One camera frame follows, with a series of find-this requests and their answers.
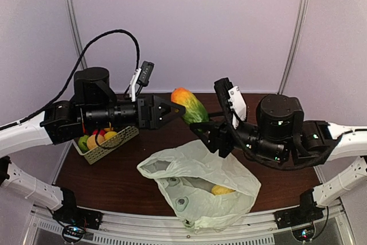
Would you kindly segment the green orange papaya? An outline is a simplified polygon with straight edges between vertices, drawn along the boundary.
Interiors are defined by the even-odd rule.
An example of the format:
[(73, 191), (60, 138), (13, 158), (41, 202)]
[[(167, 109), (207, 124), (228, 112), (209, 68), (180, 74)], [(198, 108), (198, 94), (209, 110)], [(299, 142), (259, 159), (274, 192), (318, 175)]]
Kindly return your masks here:
[(187, 125), (209, 121), (209, 114), (204, 105), (186, 88), (176, 88), (171, 93), (171, 101), (185, 107), (182, 119)]

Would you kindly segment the pale green plastic bag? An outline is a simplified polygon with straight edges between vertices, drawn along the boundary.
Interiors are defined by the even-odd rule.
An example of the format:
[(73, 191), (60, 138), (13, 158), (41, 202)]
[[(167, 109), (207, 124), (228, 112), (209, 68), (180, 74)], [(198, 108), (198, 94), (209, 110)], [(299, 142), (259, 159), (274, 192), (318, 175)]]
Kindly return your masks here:
[[(200, 141), (158, 151), (138, 164), (154, 180), (176, 217), (190, 231), (222, 231), (247, 215), (261, 183), (233, 154), (221, 158)], [(235, 192), (215, 196), (221, 185)]]

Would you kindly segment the peach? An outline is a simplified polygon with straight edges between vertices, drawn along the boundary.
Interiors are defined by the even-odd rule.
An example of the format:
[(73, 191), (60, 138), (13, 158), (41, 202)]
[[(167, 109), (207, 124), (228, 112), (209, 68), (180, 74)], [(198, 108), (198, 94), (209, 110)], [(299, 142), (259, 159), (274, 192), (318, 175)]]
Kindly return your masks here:
[(87, 148), (88, 150), (93, 150), (98, 144), (102, 144), (104, 141), (105, 139), (102, 135), (92, 135), (87, 139)]

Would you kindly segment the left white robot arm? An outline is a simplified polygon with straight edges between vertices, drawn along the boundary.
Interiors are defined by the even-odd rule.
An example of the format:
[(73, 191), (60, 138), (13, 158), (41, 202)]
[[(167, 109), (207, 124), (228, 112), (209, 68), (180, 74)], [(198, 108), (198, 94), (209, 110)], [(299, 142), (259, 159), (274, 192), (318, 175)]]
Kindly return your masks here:
[(109, 78), (109, 71), (102, 67), (77, 71), (71, 100), (52, 103), (31, 119), (1, 127), (2, 187), (53, 211), (59, 210), (69, 224), (77, 224), (83, 213), (73, 192), (21, 172), (9, 154), (35, 146), (58, 145), (108, 127), (156, 130), (185, 113), (184, 106), (155, 95), (136, 96), (131, 92), (128, 99), (119, 100), (110, 88)]

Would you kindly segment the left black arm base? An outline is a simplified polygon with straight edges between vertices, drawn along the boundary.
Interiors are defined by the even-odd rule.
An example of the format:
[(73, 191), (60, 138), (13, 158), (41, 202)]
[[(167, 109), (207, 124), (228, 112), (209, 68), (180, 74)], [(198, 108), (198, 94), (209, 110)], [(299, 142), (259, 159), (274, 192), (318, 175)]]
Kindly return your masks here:
[(103, 214), (99, 211), (78, 207), (74, 193), (67, 188), (60, 189), (63, 199), (61, 200), (61, 207), (53, 211), (53, 218), (66, 224), (98, 230)]

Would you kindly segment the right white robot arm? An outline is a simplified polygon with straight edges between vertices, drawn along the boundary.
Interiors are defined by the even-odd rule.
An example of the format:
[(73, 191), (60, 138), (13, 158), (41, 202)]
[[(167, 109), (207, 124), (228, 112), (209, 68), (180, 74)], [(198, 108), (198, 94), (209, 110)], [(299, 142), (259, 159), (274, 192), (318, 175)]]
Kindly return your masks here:
[(356, 160), (329, 182), (301, 194), (294, 218), (305, 223), (332, 201), (366, 179), (366, 128), (322, 120), (305, 120), (297, 98), (269, 94), (256, 109), (256, 123), (247, 122), (246, 105), (237, 92), (219, 96), (221, 122), (191, 97), (185, 122), (211, 152), (226, 157), (234, 148), (275, 170), (300, 170), (343, 157)]

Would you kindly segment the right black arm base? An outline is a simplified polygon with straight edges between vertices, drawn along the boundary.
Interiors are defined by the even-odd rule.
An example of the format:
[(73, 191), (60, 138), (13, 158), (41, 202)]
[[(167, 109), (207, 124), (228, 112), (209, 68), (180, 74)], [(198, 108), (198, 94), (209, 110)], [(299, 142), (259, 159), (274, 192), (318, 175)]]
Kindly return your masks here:
[(312, 188), (300, 195), (298, 207), (284, 209), (274, 213), (278, 229), (311, 223), (323, 218), (324, 208), (317, 207), (317, 203), (313, 198), (313, 191), (314, 189)]

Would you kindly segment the yellow lemon in bag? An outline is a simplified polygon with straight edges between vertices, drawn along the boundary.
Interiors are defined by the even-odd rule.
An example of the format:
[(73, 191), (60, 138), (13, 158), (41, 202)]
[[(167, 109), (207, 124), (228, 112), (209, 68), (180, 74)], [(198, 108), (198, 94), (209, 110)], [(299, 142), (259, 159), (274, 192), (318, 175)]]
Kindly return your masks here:
[(215, 185), (213, 186), (213, 188), (211, 189), (211, 194), (215, 195), (215, 196), (219, 196), (219, 195), (227, 195), (230, 193), (235, 192), (234, 189), (230, 189), (221, 185)]

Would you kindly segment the red fruit in basket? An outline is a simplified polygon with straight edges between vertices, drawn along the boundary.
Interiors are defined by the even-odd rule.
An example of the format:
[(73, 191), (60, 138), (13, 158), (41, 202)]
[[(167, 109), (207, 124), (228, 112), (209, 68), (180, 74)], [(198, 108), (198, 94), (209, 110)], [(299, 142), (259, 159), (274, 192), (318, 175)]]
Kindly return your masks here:
[(103, 129), (100, 129), (100, 130), (94, 130), (93, 135), (101, 135), (102, 137), (106, 134), (106, 132), (103, 130)]

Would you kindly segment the yellow lemon in basket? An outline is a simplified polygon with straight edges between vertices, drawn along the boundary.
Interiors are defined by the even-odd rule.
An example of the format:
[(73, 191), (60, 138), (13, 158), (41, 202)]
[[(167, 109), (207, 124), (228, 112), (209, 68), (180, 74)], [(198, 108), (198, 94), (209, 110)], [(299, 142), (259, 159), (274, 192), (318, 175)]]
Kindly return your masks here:
[(104, 139), (107, 141), (117, 135), (116, 131), (108, 131), (104, 135)]

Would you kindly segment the beige perforated plastic basket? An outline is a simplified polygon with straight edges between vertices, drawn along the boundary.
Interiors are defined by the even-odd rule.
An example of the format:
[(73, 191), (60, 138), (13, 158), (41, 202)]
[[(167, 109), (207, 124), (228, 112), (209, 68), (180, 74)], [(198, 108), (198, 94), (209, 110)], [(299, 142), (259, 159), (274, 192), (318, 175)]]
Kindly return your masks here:
[[(115, 131), (113, 128), (107, 128), (103, 129), (105, 132), (108, 131)], [(105, 140), (102, 144), (98, 144), (96, 148), (93, 150), (89, 150), (88, 152), (82, 153), (81, 150), (78, 147), (78, 140), (79, 138), (76, 138), (72, 141), (72, 144), (78, 154), (90, 164), (94, 164), (95, 162), (99, 161), (103, 157), (107, 156), (112, 151), (118, 149), (128, 141), (132, 140), (136, 136), (138, 136), (139, 130), (136, 127), (128, 126), (124, 129), (121, 129), (119, 132), (117, 132), (117, 135), (109, 140)]]

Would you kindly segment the aluminium front rail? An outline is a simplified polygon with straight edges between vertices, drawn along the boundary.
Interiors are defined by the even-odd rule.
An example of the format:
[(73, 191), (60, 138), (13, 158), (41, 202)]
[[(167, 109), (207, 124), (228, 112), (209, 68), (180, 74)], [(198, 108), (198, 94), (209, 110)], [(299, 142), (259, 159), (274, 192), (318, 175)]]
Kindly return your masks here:
[(194, 232), (172, 216), (146, 216), (104, 211), (100, 227), (88, 229), (79, 244), (303, 244), (300, 232), (315, 227), (311, 244), (355, 244), (341, 201), (313, 223), (282, 228), (274, 211), (249, 213), (227, 229)]

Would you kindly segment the left aluminium corner post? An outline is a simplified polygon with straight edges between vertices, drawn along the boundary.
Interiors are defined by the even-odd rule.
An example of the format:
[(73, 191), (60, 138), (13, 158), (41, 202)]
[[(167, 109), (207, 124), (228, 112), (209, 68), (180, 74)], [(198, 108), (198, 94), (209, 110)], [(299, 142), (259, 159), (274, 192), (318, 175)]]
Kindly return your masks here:
[(79, 27), (77, 24), (75, 6), (73, 3), (73, 0), (65, 0), (65, 3), (66, 3), (66, 8), (67, 8), (67, 14), (68, 14), (71, 33), (72, 33), (73, 43), (74, 43), (77, 55), (80, 56), (80, 54), (83, 51), (83, 45), (81, 42)]

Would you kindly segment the aluminium corner post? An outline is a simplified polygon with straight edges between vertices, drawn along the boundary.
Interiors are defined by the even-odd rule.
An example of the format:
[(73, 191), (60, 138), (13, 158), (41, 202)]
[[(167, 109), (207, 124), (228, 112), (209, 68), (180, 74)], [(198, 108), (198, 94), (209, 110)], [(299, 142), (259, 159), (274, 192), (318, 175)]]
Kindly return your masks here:
[(73, 43), (74, 43), (77, 55), (80, 56), (80, 54), (83, 51), (83, 45), (81, 42), (79, 27), (77, 24), (75, 6), (73, 3), (73, 0), (65, 0), (65, 3), (66, 3), (66, 8), (67, 8), (67, 14), (68, 14), (71, 33), (72, 33)]
[(290, 48), (287, 55), (286, 65), (282, 74), (282, 79), (280, 81), (280, 85), (277, 91), (277, 94), (281, 95), (284, 93), (286, 89), (287, 82), (289, 80), (292, 66), (294, 64), (298, 46), (300, 43), (300, 38), (302, 35), (302, 28), (306, 19), (306, 14), (309, 6), (309, 0), (299, 0), (298, 11), (294, 26), (294, 31), (291, 39)]

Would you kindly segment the right aluminium corner post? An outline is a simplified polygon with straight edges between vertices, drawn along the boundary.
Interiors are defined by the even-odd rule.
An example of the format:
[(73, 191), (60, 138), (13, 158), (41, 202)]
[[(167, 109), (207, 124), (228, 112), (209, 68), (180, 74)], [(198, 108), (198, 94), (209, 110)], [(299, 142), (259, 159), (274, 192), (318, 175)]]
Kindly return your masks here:
[(309, 6), (309, 0), (299, 0), (298, 11), (294, 26), (294, 31), (291, 39), (290, 48), (287, 55), (286, 65), (282, 74), (282, 79), (280, 81), (280, 85), (277, 91), (277, 94), (281, 95), (284, 93), (286, 89), (287, 82), (289, 80), (292, 66), (294, 64), (298, 46), (300, 43), (300, 38), (302, 35), (302, 28), (306, 19), (306, 14)]

